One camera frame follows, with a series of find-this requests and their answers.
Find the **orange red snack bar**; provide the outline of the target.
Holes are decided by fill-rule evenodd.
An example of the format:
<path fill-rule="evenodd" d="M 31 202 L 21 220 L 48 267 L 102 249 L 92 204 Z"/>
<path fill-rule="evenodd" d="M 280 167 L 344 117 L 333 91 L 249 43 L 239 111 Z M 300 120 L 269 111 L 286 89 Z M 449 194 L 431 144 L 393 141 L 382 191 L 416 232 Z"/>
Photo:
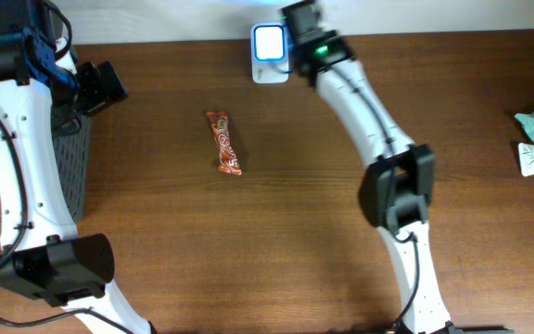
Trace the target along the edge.
<path fill-rule="evenodd" d="M 218 170 L 222 173 L 241 175 L 242 169 L 231 145 L 229 113 L 225 111 L 207 111 L 206 116 L 210 121 L 210 128 L 217 148 Z"/>

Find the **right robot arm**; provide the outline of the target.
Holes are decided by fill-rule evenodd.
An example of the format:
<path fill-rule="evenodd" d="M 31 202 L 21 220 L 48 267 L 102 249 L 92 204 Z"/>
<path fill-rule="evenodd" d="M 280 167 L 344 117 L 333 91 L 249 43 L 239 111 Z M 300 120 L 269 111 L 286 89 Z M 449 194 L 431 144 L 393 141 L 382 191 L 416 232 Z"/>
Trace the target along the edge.
<path fill-rule="evenodd" d="M 335 112 L 360 156 L 359 204 L 383 239 L 400 290 L 401 311 L 388 331 L 450 332 L 429 241 L 435 154 L 396 124 L 345 38 L 322 23 L 316 2 L 300 1 L 281 13 L 295 72 Z"/>

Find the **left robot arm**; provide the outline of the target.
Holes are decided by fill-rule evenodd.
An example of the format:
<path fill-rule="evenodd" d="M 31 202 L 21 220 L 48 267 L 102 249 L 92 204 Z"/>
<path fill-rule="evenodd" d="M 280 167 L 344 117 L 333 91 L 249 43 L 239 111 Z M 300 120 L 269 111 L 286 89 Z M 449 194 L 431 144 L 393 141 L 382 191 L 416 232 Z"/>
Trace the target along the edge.
<path fill-rule="evenodd" d="M 50 1 L 0 1 L 0 287 L 94 333 L 150 333 L 108 238 L 79 235 L 62 191 L 55 137 L 128 96 L 110 63 L 78 62 L 63 20 Z"/>

